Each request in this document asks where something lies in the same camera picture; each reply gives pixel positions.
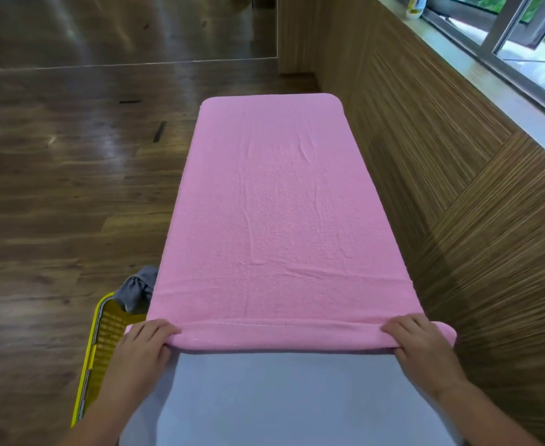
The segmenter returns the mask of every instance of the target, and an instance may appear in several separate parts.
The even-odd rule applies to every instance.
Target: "forearm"
[[[132,411],[98,398],[59,446],[114,446]]]
[[[445,391],[438,403],[473,446],[542,446],[471,383]]]

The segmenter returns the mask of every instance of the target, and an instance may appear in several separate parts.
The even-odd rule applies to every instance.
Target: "window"
[[[545,108],[545,0],[429,0],[424,16]]]

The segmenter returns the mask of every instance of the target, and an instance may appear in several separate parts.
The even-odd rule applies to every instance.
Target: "gray towel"
[[[153,296],[157,272],[159,268],[145,266],[135,275],[128,277],[121,288],[114,293],[114,298],[120,307],[133,315],[146,313],[150,298]]]

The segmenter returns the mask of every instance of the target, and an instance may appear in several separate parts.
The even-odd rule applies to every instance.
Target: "folded fabric edge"
[[[455,330],[442,322],[434,324],[454,345]],[[399,346],[392,336],[380,330],[380,323],[319,319],[219,319],[176,325],[181,328],[181,333],[171,336],[167,343],[186,350],[356,351]]]

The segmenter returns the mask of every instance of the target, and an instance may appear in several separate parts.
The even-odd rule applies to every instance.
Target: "person's left arm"
[[[114,350],[97,400],[59,446],[115,445],[163,374],[171,355],[167,338],[179,332],[164,319],[133,325]]]

